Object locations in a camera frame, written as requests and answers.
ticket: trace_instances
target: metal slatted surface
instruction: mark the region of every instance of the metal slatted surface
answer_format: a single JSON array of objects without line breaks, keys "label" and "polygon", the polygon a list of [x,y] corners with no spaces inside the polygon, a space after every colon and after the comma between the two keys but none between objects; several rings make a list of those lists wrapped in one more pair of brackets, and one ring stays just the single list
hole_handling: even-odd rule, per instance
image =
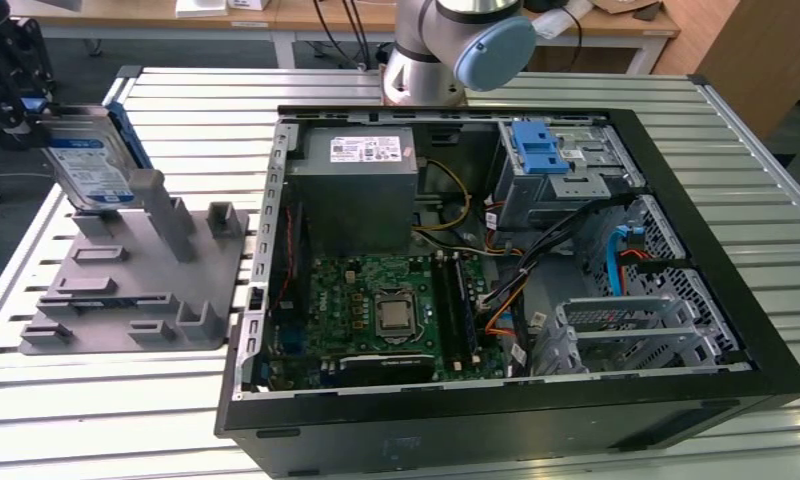
[{"label": "metal slatted surface", "polygon": [[[469,95],[477,106],[637,112],[800,361],[800,194],[711,92],[679,77],[530,74]],[[376,104],[378,98],[376,78],[356,72],[146,69],[126,108],[188,207],[229,200],[254,214],[277,105]],[[260,478],[233,443],[212,433],[224,349],[17,353],[21,328],[75,233],[69,212],[53,192],[0,280],[0,479]],[[244,278],[246,268],[244,261]],[[244,293],[237,290],[234,307]],[[800,478],[800,400],[661,452],[398,475],[585,478],[599,469],[616,479]]]}]

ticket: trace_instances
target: table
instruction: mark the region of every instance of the table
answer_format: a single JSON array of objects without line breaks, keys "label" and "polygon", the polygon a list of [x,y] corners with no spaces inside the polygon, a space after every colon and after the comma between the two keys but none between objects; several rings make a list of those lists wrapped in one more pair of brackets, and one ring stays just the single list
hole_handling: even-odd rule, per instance
[{"label": "table", "polygon": [[[14,15],[38,19],[45,37],[79,39],[270,40],[278,68],[296,68],[293,43],[326,41],[312,0],[273,0],[266,10],[230,9],[226,17],[174,18],[174,0],[85,0],[81,13],[9,0]],[[340,0],[321,3],[325,21],[337,41],[354,41]],[[385,0],[362,0],[358,11],[369,42],[393,41],[394,8]],[[536,14],[525,12],[529,17]],[[631,15],[608,15],[593,9],[581,19],[585,47],[633,48],[632,74],[648,74],[667,40],[679,27],[660,13],[652,22]],[[577,30],[569,29],[537,45],[574,46]]]},{"label": "table", "polygon": [[[369,42],[393,42],[394,7],[392,2],[372,0],[358,2],[361,23]],[[336,40],[354,42],[349,20],[340,0],[325,0],[321,3],[322,16]],[[538,14],[524,11],[529,18]],[[667,14],[660,13],[652,22],[644,22],[625,15],[608,15],[594,8],[580,19],[584,30],[584,47],[633,48],[636,49],[629,74],[648,74],[661,54],[667,40],[679,34],[679,27]],[[325,33],[314,12],[312,0],[281,0],[273,30],[276,56],[280,68],[294,68],[293,42],[325,41]],[[558,37],[545,40],[536,37],[540,46],[574,47],[577,29],[570,28]]]},{"label": "table", "polygon": [[[172,194],[194,209],[232,201],[250,212],[250,225],[276,107],[380,101],[376,75],[345,70],[147,68],[127,88],[129,116]],[[677,76],[522,74],[504,88],[468,96],[473,106],[637,112],[800,362],[800,188],[713,90]],[[77,231],[69,212],[54,189],[0,277],[0,479],[265,478],[233,442],[213,436],[224,348],[43,357],[17,352],[35,299]],[[253,247],[250,232],[246,251]],[[242,279],[249,264],[244,259]],[[244,306],[244,288],[234,307]],[[588,479],[589,471],[604,472],[607,480],[797,479],[800,400],[664,451],[428,469],[392,478]]]}]

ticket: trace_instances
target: blue drive bay latch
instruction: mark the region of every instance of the blue drive bay latch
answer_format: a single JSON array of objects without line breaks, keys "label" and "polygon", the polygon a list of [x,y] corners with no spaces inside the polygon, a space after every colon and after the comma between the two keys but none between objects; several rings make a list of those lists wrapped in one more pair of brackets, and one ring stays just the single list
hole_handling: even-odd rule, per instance
[{"label": "blue drive bay latch", "polygon": [[513,122],[512,138],[524,161],[524,173],[569,172],[569,164],[560,158],[557,137],[550,134],[544,122]]}]

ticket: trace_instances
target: ram slot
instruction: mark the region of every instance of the ram slot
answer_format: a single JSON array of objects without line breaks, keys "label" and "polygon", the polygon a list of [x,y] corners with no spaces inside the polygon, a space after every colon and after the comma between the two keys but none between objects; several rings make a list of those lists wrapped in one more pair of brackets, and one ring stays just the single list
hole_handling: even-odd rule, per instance
[{"label": "ram slot", "polygon": [[460,303],[460,315],[462,321],[462,328],[465,331],[465,343],[468,344],[468,356],[470,363],[480,363],[480,357],[476,355],[477,352],[477,332],[474,329],[474,311],[470,303],[470,297],[468,295],[469,289],[473,285],[469,283],[468,276],[462,269],[462,260],[458,258],[458,254],[453,257],[453,269],[456,270],[456,281]]},{"label": "ram slot", "polygon": [[452,258],[433,256],[429,265],[441,341],[441,358],[448,370],[461,370],[462,363],[470,360],[472,352],[465,338],[456,261]]}]

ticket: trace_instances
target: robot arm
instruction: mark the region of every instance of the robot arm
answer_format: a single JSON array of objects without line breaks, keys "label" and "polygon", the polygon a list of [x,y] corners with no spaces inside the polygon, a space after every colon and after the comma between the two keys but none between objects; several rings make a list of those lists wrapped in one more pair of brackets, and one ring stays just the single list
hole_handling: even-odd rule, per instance
[{"label": "robot arm", "polygon": [[456,105],[462,86],[504,85],[533,53],[536,32],[521,0],[397,2],[396,45],[382,91],[396,105]]},{"label": "robot arm", "polygon": [[47,135],[30,120],[49,100],[53,69],[38,22],[9,17],[0,0],[0,145],[10,149],[41,147]]}]

